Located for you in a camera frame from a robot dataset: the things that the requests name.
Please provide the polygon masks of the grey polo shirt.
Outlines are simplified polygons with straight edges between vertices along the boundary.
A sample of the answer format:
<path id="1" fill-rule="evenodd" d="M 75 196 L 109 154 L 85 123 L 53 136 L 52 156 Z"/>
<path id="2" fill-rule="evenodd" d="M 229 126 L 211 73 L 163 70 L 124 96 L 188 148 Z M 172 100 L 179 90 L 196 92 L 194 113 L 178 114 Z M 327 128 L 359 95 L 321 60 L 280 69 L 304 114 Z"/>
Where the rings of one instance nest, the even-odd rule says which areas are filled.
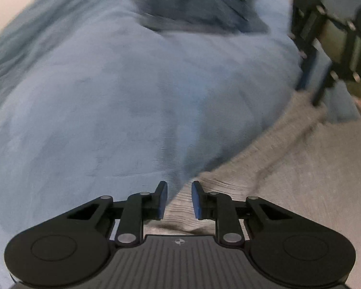
<path id="1" fill-rule="evenodd" d="M 236 200 L 259 196 L 346 236 L 357 253 L 348 285 L 361 288 L 361 111 L 331 89 L 318 107 L 293 94 L 275 124 L 240 148 L 253 114 L 236 95 L 205 103 L 203 134 L 188 158 L 217 153 L 197 176 Z"/>

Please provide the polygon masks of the dark blue jeans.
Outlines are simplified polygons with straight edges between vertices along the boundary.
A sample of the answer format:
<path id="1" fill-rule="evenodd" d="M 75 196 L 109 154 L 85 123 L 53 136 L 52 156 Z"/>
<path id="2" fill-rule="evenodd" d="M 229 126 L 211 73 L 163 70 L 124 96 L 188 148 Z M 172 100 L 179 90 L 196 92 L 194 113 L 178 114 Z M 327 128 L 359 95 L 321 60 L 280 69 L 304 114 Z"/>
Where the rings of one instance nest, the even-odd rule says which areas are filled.
<path id="1" fill-rule="evenodd" d="M 267 33 L 255 0 L 133 0 L 142 26 L 153 31 Z"/>

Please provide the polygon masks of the blue fleece duvet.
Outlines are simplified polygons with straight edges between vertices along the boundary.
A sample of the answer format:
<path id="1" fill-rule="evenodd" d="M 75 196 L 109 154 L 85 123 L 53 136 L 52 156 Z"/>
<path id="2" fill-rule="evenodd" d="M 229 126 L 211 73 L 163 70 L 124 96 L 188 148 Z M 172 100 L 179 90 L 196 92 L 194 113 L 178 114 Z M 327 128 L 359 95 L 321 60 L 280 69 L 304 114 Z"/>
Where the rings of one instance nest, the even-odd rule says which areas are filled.
<path id="1" fill-rule="evenodd" d="M 299 56 L 284 0 L 262 1 L 259 36 L 162 36 L 130 0 L 54 0 L 22 46 L 0 39 L 0 288 L 17 232 L 103 193 L 174 195 L 280 115 Z"/>

